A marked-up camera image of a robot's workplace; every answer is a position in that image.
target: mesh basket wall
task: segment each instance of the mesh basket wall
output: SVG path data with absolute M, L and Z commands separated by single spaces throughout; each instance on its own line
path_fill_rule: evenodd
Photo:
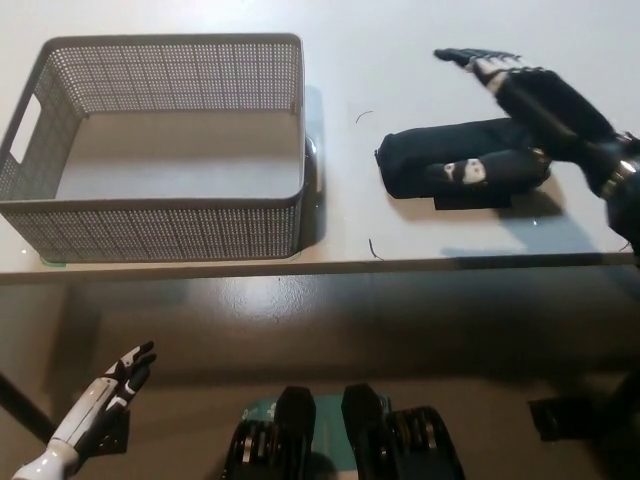
M 290 256 L 298 249 L 302 189 L 292 198 L 266 200 L 53 199 L 88 115 L 284 110 L 298 117 L 303 138 L 303 87 L 302 47 L 293 35 L 52 40 L 0 147 L 0 213 L 49 262 Z M 32 94 L 42 111 L 18 164 L 9 150 Z

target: gray plastic basket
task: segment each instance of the gray plastic basket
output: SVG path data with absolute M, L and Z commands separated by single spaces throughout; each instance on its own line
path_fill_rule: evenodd
M 45 44 L 36 61 L 0 146 L 0 213 L 49 262 L 291 256 L 299 249 L 304 187 L 303 92 L 302 46 L 300 39 L 290 34 L 53 39 Z M 24 159 L 18 163 L 10 150 L 32 95 L 42 110 Z M 262 145 L 270 143 L 266 138 L 269 129 L 274 131 L 273 125 L 277 127 L 279 121 L 288 122 L 287 125 L 293 125 L 288 136 L 271 144 L 278 151 L 285 144 L 285 150 L 293 152 L 295 178 L 284 175 L 293 178 L 292 185 L 282 188 L 280 194 L 270 191 L 268 195 L 260 195 L 264 198 L 249 198 L 251 192 L 246 190 L 251 188 L 245 185 L 243 194 L 219 198 L 213 185 L 229 183 L 225 181 L 224 168 L 247 163 L 246 158 L 231 154 L 231 160 L 223 162 L 224 168 L 216 167 L 211 177 L 196 171 L 187 180 L 182 175 L 189 168 L 205 168 L 206 173 L 207 165 L 215 163 L 215 158 L 209 158 L 210 162 L 200 157 L 197 161 L 192 161 L 192 157 L 178 158 L 172 173 L 165 175 L 165 182 L 153 190 L 146 188 L 145 179 L 149 178 L 149 172 L 155 175 L 156 167 L 138 168 L 140 158 L 114 159 L 118 152 L 110 150 L 113 145 L 125 145 L 136 138 L 145 144 L 147 137 L 132 134 L 124 142 L 96 140 L 95 134 L 109 128 L 126 135 L 129 128 L 122 125 L 128 125 L 130 118 L 142 122 L 147 134 L 160 125 L 165 129 L 160 136 L 166 136 L 163 132 L 174 132 L 178 125 L 178 139 L 189 137 L 194 128 L 173 120 L 167 123 L 168 112 L 179 121 L 186 119 L 180 115 L 195 115 L 195 120 L 189 119 L 195 130 L 210 131 L 213 135 L 209 147 L 224 143 L 220 142 L 220 135 L 223 139 L 233 136 L 229 132 L 234 126 L 242 129 L 243 125 L 251 124 L 253 134 L 247 133 L 244 143 L 251 147 L 258 161 Z M 148 118 L 151 114 L 156 120 Z M 215 122 L 207 116 L 210 114 L 215 116 Z M 278 117 L 280 120 L 274 122 L 274 115 L 286 118 Z M 219 131 L 223 133 L 216 138 Z M 82 141 L 81 133 L 86 133 L 89 140 Z M 242 145 L 245 133 L 240 130 L 234 135 L 235 144 Z M 187 138 L 185 146 L 193 148 L 193 141 Z M 98 149 L 108 150 L 111 156 L 101 152 L 94 152 L 93 156 L 77 153 L 98 144 Z M 204 147 L 197 147 L 196 154 L 200 155 Z M 146 157 L 142 155 L 144 160 L 155 161 L 147 158 L 148 153 Z M 269 162 L 274 155 L 277 152 L 265 152 L 265 167 L 253 175 L 256 187 L 279 185 L 278 179 L 283 177 L 280 170 L 275 168 L 275 173 L 269 176 Z M 249 166 L 255 165 L 256 158 L 248 162 Z M 158 162 L 160 166 L 167 165 L 166 158 Z M 80 173 L 72 168 L 76 164 L 81 166 Z M 113 180 L 110 168 L 119 169 L 118 181 Z M 70 177 L 75 181 L 67 181 L 66 170 L 76 172 Z M 86 181 L 88 174 L 99 181 L 91 185 Z M 234 171 L 230 178 L 244 178 L 239 175 Z M 213 198 L 208 197 L 206 190 L 209 179 Z M 141 192 L 128 191 L 115 198 L 107 192 L 109 185 L 122 187 L 127 182 L 140 187 L 133 190 Z M 164 195 L 170 190 L 167 185 L 175 186 L 181 193 L 189 192 L 192 185 L 200 190 L 197 195 L 167 196 Z M 158 192 L 157 197 L 149 195 L 154 191 Z

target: green tape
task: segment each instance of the green tape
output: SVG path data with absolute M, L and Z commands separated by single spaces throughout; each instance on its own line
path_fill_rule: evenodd
M 64 268 L 67 266 L 66 263 L 53 263 L 53 262 L 47 262 L 44 258 L 40 257 L 40 261 L 42 262 L 43 265 L 47 266 L 47 267 L 53 267 L 53 268 Z

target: black metal bracket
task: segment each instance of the black metal bracket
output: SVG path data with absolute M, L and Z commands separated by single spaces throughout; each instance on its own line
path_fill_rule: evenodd
M 597 439 L 620 426 L 640 406 L 640 371 L 628 374 L 601 404 L 589 397 L 559 397 L 529 402 L 543 442 Z

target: small black wire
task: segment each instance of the small black wire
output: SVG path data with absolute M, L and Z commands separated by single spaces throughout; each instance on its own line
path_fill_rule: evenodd
M 358 118 L 356 118 L 356 123 L 358 123 L 358 120 L 360 120 L 360 117 L 362 117 L 363 115 L 366 115 L 367 113 L 373 113 L 373 110 L 367 110 L 366 112 L 362 112 L 360 115 L 358 115 Z
M 379 257 L 378 255 L 376 255 L 376 252 L 373 251 L 373 243 L 371 242 L 371 239 L 369 239 L 369 250 L 371 250 L 371 255 L 373 255 L 373 258 L 384 261 L 384 258 Z

